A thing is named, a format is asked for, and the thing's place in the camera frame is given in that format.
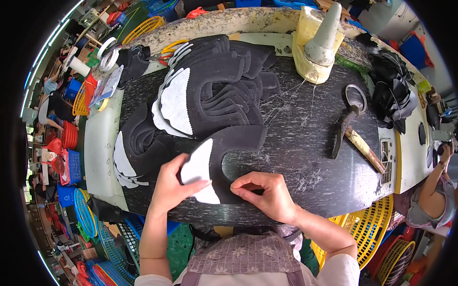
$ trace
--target apron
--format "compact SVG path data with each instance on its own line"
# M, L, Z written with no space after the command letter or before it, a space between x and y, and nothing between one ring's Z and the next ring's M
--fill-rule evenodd
M181 286L197 286L201 274L253 272L286 273L291 286L305 286L292 247L273 231L262 235L239 234L198 250L189 260Z

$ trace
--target thread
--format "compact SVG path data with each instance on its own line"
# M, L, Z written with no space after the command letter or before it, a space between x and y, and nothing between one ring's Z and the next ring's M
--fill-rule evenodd
M69 64L69 67L82 75L83 77L86 77L89 72L91 71L91 68L88 67L85 63L80 61L77 57L73 57L71 59L71 62Z

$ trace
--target cable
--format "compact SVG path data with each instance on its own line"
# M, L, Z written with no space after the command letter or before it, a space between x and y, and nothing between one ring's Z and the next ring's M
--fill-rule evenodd
M189 259L191 259L191 253L192 253L192 250L194 249L194 243L196 241L196 236L194 235L194 226L192 224L189 224L189 231L192 233L192 245L191 245L191 249L189 250L189 254L188 254L188 262L189 262Z

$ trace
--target workbench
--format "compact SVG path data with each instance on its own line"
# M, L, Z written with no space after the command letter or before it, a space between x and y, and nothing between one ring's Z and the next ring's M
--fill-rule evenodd
M316 86L305 81L297 74L290 54L291 31L295 30L300 11L278 8L242 8L226 9L203 14L195 19L181 19L153 30L131 43L130 46L143 44L150 46L154 54L162 47L181 38L197 38L215 34L240 34L240 40L275 45L279 61L270 69L278 76L282 93L272 95L269 101L261 106L265 125L268 126L267 137L262 149L258 152L234 151L223 159L223 171L229 179L248 173L262 171L281 173L295 203L306 210L324 217L332 217L361 210L375 201L403 188L414 186L427 176L427 169L413 178L403 177L404 165L420 165L416 158L401 161L402 142L394 130L380 129L376 124L371 98L361 74L347 67L334 65L329 79ZM342 23L346 40L352 41L361 31ZM96 78L104 76L94 73ZM119 128L126 122L136 106L148 98L155 97L159 85L163 82L166 70L157 62L152 62L148 70L139 79L128 83L123 91L116 91L108 107L120 110ZM337 130L337 122L347 112L344 103L344 89L348 84L358 85L366 94L367 111L356 118L352 127L367 142L369 147L381 156L380 141L389 140L392 168L390 181L380 183L380 175L363 155L346 139L336 160L329 159ZM424 112L419 105L416 116L410 121L426 122ZM418 135L413 138L409 131L409 140L418 142ZM173 137L175 151L191 152L199 142ZM140 186L127 189L119 186L113 197L96 197L122 209L146 214L154 186ZM269 225L275 223L256 207L249 203L241 205L207 205L194 199L186 199L169 212L169 220L205 225Z

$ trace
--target red plastic basket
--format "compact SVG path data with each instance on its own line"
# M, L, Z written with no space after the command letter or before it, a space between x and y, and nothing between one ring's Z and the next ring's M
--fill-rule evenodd
M78 143L78 130L76 126L68 121L64 121L64 131L60 135L60 140L64 149L74 150Z
M388 254L388 251L393 246L393 244L398 240L402 239L403 236L399 235L390 235L383 244L378 248L377 252L375 253L374 257L369 261L367 264L367 269L371 275L372 280L375 280L375 275L377 274L380 265L383 262L383 259Z
M97 276L97 278L106 286L118 286L114 281L113 279L111 279L106 273L105 271L100 267L98 266L97 264L94 264L92 266L92 270L94 271L95 275Z

